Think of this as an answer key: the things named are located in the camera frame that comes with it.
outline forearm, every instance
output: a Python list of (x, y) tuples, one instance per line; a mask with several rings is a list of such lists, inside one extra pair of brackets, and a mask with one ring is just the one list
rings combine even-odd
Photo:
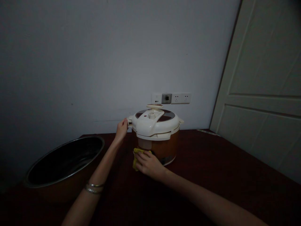
[(165, 171), (160, 181), (187, 197), (217, 225), (266, 225), (263, 221), (238, 205), (169, 170)]
[[(89, 180), (90, 184), (101, 185), (105, 183), (120, 145), (120, 142), (115, 140), (113, 141), (98, 167), (92, 174)], [(67, 213), (62, 225), (88, 225), (99, 198), (100, 194), (92, 194), (83, 189)]]

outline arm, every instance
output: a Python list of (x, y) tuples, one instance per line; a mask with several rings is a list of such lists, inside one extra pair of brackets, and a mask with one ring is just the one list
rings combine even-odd
[[(127, 129), (127, 119), (124, 119), (120, 123), (118, 123), (115, 139), (102, 158), (100, 164), (92, 174), (89, 180), (90, 184), (100, 185), (105, 183), (115, 159), (116, 153), (123, 142), (123, 138), (126, 135)], [(99, 198), (100, 194), (92, 194), (83, 189), (71, 206), (69, 212), (67, 213), (62, 226), (88, 225), (93, 216)]]
[(217, 225), (267, 225), (238, 205), (169, 171), (151, 153), (138, 153), (136, 157), (142, 173), (187, 197)]

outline yellow cloth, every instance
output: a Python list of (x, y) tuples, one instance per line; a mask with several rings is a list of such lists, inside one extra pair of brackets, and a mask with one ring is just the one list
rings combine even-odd
[(139, 169), (137, 169), (137, 167), (136, 167), (136, 162), (137, 162), (137, 158), (136, 158), (136, 156), (135, 156), (135, 154), (136, 153), (138, 153), (138, 152), (144, 152), (144, 150), (141, 150), (141, 149), (138, 149), (138, 148), (134, 148), (134, 161), (133, 161), (133, 169), (137, 172), (137, 171), (139, 171)]

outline door panel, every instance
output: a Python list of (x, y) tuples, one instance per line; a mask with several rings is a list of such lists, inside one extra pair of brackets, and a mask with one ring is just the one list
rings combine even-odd
[(210, 129), (301, 184), (299, 11), (242, 2)]

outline dark red tabletop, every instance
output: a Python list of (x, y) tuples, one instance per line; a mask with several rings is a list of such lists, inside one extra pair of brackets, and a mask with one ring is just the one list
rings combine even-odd
[[(107, 150), (115, 134), (98, 134)], [(132, 169), (128, 133), (90, 225), (214, 225), (187, 199)], [(222, 137), (181, 130), (174, 173), (245, 208), (269, 225), (299, 225), (301, 185)], [(72, 203), (48, 204), (18, 185), (1, 196), (1, 221), (60, 225)]]

